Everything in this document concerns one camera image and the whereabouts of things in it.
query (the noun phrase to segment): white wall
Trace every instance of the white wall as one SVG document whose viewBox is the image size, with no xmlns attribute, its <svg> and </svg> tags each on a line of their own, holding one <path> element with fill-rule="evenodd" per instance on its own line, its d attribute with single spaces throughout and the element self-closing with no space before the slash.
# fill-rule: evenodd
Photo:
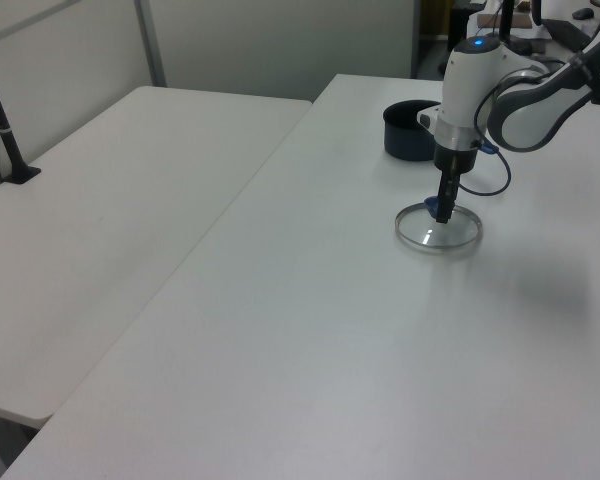
<svg viewBox="0 0 600 480">
<path fill-rule="evenodd" d="M 27 163 L 141 85 L 151 78 L 132 0 L 82 0 L 0 39 L 0 98 Z"/>
<path fill-rule="evenodd" d="M 63 3 L 65 0 L 0 0 L 0 32 Z"/>
<path fill-rule="evenodd" d="M 416 0 L 148 1 L 170 87 L 313 101 L 337 73 L 412 73 Z"/>
</svg>

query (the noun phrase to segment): white table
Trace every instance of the white table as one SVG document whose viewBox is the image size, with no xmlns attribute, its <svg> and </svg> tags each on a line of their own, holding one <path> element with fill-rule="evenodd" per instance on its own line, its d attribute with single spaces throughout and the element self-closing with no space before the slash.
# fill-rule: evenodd
<svg viewBox="0 0 600 480">
<path fill-rule="evenodd" d="M 336 77 L 4 479 L 600 479 L 600 107 L 436 256 L 382 112 L 440 93 Z"/>
<path fill-rule="evenodd" d="M 0 186 L 0 416 L 55 413 L 308 107 L 141 88 Z"/>
</svg>

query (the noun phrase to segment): black bowl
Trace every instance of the black bowl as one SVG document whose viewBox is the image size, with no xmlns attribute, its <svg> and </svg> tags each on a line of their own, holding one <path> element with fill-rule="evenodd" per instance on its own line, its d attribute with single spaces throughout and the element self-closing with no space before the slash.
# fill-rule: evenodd
<svg viewBox="0 0 600 480">
<path fill-rule="evenodd" d="M 384 111 L 384 149 L 389 155 L 410 162 L 433 160 L 436 142 L 418 123 L 417 114 L 434 105 L 440 102 L 408 100 Z"/>
</svg>

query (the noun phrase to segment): petri dish lid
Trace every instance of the petri dish lid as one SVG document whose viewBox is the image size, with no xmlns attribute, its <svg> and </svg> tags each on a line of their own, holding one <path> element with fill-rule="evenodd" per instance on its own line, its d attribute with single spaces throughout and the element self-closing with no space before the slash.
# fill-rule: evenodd
<svg viewBox="0 0 600 480">
<path fill-rule="evenodd" d="M 438 223 L 424 203 L 417 203 L 398 214 L 396 234 L 408 245 L 428 250 L 449 250 L 479 240 L 482 237 L 482 221 L 471 210 L 456 206 L 447 223 Z"/>
</svg>

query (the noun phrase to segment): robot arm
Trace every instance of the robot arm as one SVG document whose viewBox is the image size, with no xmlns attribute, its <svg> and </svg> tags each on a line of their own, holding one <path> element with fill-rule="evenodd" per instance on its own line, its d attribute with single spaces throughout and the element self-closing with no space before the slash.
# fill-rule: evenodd
<svg viewBox="0 0 600 480">
<path fill-rule="evenodd" d="M 498 145 L 530 152 L 546 145 L 565 120 L 600 95 L 600 34 L 553 75 L 511 52 L 495 37 L 475 37 L 451 54 L 442 104 L 419 122 L 434 135 L 434 163 L 442 171 L 436 220 L 447 223 L 460 184 L 489 132 Z"/>
</svg>

